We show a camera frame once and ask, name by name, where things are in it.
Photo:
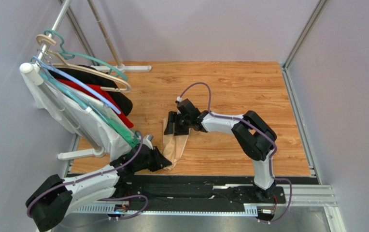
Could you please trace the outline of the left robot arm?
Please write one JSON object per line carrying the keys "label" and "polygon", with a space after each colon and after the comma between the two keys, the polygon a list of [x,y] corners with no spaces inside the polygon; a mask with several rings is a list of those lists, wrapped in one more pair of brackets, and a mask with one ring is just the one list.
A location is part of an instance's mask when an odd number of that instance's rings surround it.
{"label": "left robot arm", "polygon": [[39,231],[46,232],[71,212],[95,201],[126,201],[127,181],[136,172],[155,172],[171,165],[156,146],[137,145],[96,171],[64,179],[52,175],[26,201],[27,216]]}

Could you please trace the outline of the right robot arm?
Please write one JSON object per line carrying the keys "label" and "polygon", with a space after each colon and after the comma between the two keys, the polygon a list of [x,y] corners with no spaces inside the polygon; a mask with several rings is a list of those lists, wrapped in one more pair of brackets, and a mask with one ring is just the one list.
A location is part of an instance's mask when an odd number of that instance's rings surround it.
{"label": "right robot arm", "polygon": [[189,130],[220,132],[233,135],[243,152],[254,164],[254,185],[264,197],[270,197],[276,187],[270,170],[270,157],[276,150],[276,133],[254,111],[243,115],[216,114],[200,111],[188,100],[177,102],[177,111],[170,111],[165,135],[188,135]]}

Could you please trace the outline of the beige cloth napkin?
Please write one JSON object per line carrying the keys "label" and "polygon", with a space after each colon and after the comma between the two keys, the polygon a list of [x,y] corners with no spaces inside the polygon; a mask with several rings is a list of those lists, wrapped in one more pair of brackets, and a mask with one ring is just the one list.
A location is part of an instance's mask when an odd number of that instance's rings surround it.
{"label": "beige cloth napkin", "polygon": [[163,152],[162,155],[171,162],[171,165],[164,167],[166,171],[172,171],[178,161],[182,158],[189,135],[177,135],[167,134],[164,135],[164,130],[167,127],[168,119],[164,118],[162,121],[162,143]]}

